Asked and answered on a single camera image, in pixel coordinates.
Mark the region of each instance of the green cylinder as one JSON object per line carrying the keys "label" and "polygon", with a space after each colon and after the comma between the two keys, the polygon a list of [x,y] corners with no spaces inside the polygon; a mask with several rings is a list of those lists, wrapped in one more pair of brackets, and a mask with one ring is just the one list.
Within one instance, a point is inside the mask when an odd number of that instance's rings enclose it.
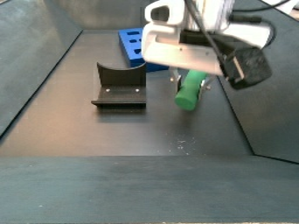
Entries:
{"label": "green cylinder", "polygon": [[199,100],[202,81],[206,79],[205,72],[191,70],[185,78],[182,88],[175,96],[177,105],[186,110],[194,110]]}

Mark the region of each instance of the black cable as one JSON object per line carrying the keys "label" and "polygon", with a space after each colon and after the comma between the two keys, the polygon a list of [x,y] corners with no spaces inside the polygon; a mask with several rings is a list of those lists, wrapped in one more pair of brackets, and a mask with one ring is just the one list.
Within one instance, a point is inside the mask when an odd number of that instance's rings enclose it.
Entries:
{"label": "black cable", "polygon": [[215,41],[211,38],[211,35],[209,34],[209,32],[207,32],[207,30],[205,28],[203,21],[202,21],[202,14],[198,11],[198,8],[194,5],[193,0],[185,0],[185,4],[187,6],[189,12],[191,13],[193,20],[194,20],[195,24],[199,26],[201,31],[202,31],[206,39],[209,40],[210,45],[211,45],[211,47],[214,49],[214,52],[217,53],[217,56],[218,56],[218,59],[219,59],[219,63],[223,65],[225,64],[225,57],[223,57],[223,55],[221,53],[221,49],[219,49]]}
{"label": "black cable", "polygon": [[267,43],[265,45],[265,47],[267,47],[267,46],[270,46],[274,43],[274,41],[277,39],[277,27],[274,26],[273,22],[266,20],[266,19],[262,20],[262,23],[265,23],[265,24],[267,24],[270,26],[271,32],[273,32],[271,39],[267,41]]}
{"label": "black cable", "polygon": [[285,0],[283,2],[281,3],[277,3],[277,4],[273,4],[267,7],[263,7],[263,8],[257,8],[257,9],[249,9],[249,10],[234,10],[234,12],[253,12],[253,11],[267,11],[267,10],[273,10],[275,7],[289,3],[291,0]]}

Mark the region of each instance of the blue block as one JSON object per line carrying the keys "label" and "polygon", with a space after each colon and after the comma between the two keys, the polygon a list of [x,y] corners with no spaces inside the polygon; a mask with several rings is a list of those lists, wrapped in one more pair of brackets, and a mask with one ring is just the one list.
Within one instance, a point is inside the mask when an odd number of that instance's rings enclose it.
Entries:
{"label": "blue block", "polygon": [[[138,67],[146,63],[142,56],[142,37],[143,37],[143,28],[126,29],[118,31],[119,43],[126,55],[127,64],[131,67]],[[161,70],[167,70],[169,66],[157,65],[147,63],[146,71],[155,72]]]}

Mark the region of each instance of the black bracket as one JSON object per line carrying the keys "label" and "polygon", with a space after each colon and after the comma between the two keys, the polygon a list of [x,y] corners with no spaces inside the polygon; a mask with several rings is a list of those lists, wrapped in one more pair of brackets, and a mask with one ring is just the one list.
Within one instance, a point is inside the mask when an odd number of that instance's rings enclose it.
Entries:
{"label": "black bracket", "polygon": [[91,103],[101,108],[146,107],[146,63],[129,69],[114,69],[98,63],[101,90]]}

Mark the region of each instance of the bin floor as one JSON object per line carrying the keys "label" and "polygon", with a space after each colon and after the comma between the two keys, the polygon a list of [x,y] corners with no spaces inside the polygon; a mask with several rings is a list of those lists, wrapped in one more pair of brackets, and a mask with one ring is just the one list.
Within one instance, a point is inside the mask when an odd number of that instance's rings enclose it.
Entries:
{"label": "bin floor", "polygon": [[101,111],[97,63],[125,68],[115,31],[85,31],[0,143],[0,156],[249,155],[219,81],[198,109],[174,104],[169,71],[147,74],[147,109]]}

